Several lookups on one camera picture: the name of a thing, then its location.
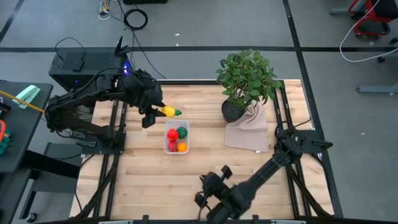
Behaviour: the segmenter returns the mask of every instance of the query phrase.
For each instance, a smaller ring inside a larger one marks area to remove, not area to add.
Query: gray floor
[[[0,1],[2,27],[17,0]],[[349,0],[289,0],[302,47],[338,47],[353,21],[331,17],[330,7],[348,6]],[[0,47],[53,47],[72,36],[87,47],[112,47],[120,35],[131,39],[117,20],[100,21],[97,0],[25,0]],[[117,3],[111,3],[118,16]],[[293,46],[282,1],[277,0],[170,0],[167,4],[140,5],[149,16],[148,26],[137,31],[142,46]],[[350,35],[344,46],[387,46],[392,33],[378,42]],[[68,41],[62,47],[75,47]],[[218,61],[230,52],[148,52],[154,66],[167,78],[215,78]],[[301,78],[295,52],[263,52],[279,78]],[[375,53],[346,53],[364,58]],[[398,63],[344,61],[336,52],[304,52],[320,119],[330,149],[340,202],[345,217],[398,221],[397,96],[359,95],[359,85],[398,83]],[[64,91],[48,76],[54,53],[0,53],[0,79],[47,82],[53,95]],[[156,76],[142,53],[136,66]],[[30,149],[42,152],[45,143],[65,142],[40,122]],[[39,194],[32,208],[38,222],[65,219],[73,195]],[[14,223],[24,223],[14,219]]]

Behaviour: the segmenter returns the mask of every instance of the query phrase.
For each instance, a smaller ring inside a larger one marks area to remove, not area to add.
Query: black desk
[[[16,96],[29,85],[35,85],[41,89],[31,104],[44,108],[50,98],[51,84],[0,82],[0,90]],[[4,113],[0,118],[6,123],[7,129],[12,131],[12,141],[6,149],[6,153],[0,156],[0,172],[14,172],[22,162],[42,113],[29,107],[21,109],[12,102],[12,99],[5,96],[1,97],[3,97],[5,104],[12,107],[10,113]]]
[[[30,84],[41,89],[32,104],[44,108],[52,91],[51,84],[0,82],[0,90],[16,96]],[[12,107],[10,113],[1,115],[7,129],[12,131],[12,138],[6,153],[0,156],[0,223],[10,223],[32,173],[32,169],[18,169],[18,167],[42,113],[30,108],[21,109],[11,99],[1,97],[7,105]]]

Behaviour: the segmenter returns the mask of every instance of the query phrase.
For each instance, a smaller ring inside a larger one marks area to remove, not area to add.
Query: potted plant
[[[228,99],[221,106],[224,119],[233,122],[242,117],[245,108],[252,100],[262,101],[264,105],[268,97],[274,99],[272,88],[280,88],[281,83],[273,80],[274,69],[269,60],[260,51],[243,50],[238,54],[229,54],[220,61],[221,67],[217,81],[225,87],[224,95]]]

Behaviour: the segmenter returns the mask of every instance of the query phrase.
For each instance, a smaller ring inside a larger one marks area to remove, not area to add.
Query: black plant pot
[[[244,109],[226,100],[221,105],[221,112],[223,113],[224,120],[228,123],[231,123],[237,121],[239,118],[243,116]]]

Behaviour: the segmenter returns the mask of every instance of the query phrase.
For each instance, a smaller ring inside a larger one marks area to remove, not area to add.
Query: plastic bin
[[[185,143],[187,145],[187,150],[185,152],[170,152],[169,151],[169,140],[167,139],[167,132],[169,131],[170,128],[177,129],[179,127],[183,127],[188,131],[188,135],[184,139],[177,139],[177,143]],[[173,154],[173,155],[184,155],[188,153],[189,151],[189,135],[191,135],[191,132],[189,131],[189,121],[187,120],[169,120],[166,122],[165,125],[165,131],[164,131],[164,146],[163,146],[163,151],[167,154]]]

